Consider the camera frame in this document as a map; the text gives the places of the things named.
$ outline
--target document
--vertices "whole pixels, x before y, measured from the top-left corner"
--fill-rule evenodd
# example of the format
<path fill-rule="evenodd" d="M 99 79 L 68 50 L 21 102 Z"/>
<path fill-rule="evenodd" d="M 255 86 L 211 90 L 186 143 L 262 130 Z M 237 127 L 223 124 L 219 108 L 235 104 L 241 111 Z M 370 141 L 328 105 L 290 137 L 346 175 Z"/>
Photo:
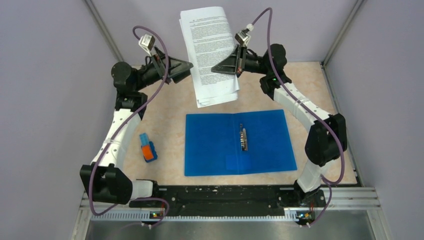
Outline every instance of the document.
<path fill-rule="evenodd" d="M 193 63 L 190 71 L 197 107 L 237 100 L 237 77 L 211 72 L 236 47 L 224 9 L 215 6 L 182 11 L 180 18 L 188 60 Z"/>

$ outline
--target blue and orange object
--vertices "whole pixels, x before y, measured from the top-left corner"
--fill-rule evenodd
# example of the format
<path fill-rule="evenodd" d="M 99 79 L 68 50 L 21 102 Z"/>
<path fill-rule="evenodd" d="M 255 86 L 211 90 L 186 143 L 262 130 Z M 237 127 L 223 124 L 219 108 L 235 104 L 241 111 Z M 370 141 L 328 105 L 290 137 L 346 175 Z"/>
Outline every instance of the blue and orange object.
<path fill-rule="evenodd" d="M 146 163 L 150 163 L 151 161 L 158 159 L 158 155 L 155 151 L 155 146 L 153 145 L 152 141 L 149 141 L 147 133 L 140 134 L 140 141 L 141 151 L 143 153 L 143 157 Z"/>

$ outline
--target gray wall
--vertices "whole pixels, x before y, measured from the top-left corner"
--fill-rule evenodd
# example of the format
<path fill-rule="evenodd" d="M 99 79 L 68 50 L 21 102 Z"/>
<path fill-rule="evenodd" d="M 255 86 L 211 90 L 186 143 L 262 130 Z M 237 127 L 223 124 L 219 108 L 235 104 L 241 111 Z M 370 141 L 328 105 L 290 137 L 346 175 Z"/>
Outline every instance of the gray wall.
<path fill-rule="evenodd" d="M 80 0 L 0 3 L 0 239 L 66 240 L 112 120 L 113 55 Z"/>
<path fill-rule="evenodd" d="M 372 1 L 328 66 L 356 162 L 393 239 L 423 239 L 424 1 Z"/>
<path fill-rule="evenodd" d="M 223 7 L 233 33 L 245 28 L 265 8 L 273 8 L 271 42 L 287 49 L 289 61 L 321 61 L 356 0 L 93 0 L 124 59 L 144 62 L 144 52 L 132 29 L 143 25 L 157 32 L 169 54 L 187 60 L 181 33 L 180 11 Z M 249 47 L 260 55 L 266 50 L 268 15 L 256 24 Z"/>

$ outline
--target wooden table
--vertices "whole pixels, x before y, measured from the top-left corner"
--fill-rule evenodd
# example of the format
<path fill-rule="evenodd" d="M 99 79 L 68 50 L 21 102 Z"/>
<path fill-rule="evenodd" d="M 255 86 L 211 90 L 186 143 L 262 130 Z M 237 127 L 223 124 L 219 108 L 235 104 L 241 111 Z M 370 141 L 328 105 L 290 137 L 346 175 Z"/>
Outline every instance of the wooden table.
<path fill-rule="evenodd" d="M 313 103 L 329 113 L 335 113 L 329 92 L 318 62 L 289 62 L 285 73 L 296 87 Z M 224 176 L 184 176 L 184 147 L 186 114 L 240 113 L 281 109 L 282 106 L 262 93 L 260 74 L 245 72 L 238 79 L 238 100 L 219 105 L 197 108 L 193 81 L 187 77 L 178 84 L 165 85 L 147 106 L 144 118 L 137 127 L 124 162 L 124 173 L 131 179 L 156 180 L 160 185 L 271 185 L 293 184 L 307 161 L 305 142 L 308 136 L 302 124 L 288 110 L 285 111 L 290 139 L 297 163 L 297 171 L 272 172 Z M 149 97 L 159 82 L 142 92 Z M 139 135 L 147 133 L 154 143 L 158 159 L 146 163 L 140 148 Z M 342 184 L 356 184 L 356 178 L 347 151 Z M 325 176 L 336 180 L 340 174 L 340 160 L 336 160 Z"/>

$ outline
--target blue folder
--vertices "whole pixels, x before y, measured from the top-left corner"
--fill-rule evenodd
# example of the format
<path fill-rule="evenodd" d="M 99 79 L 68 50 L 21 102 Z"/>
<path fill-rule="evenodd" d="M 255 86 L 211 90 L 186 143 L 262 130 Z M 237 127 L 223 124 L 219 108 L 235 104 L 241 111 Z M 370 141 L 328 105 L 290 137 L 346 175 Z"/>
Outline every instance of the blue folder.
<path fill-rule="evenodd" d="M 297 170 L 283 110 L 187 114 L 185 176 Z M 242 151 L 240 124 L 246 129 Z"/>

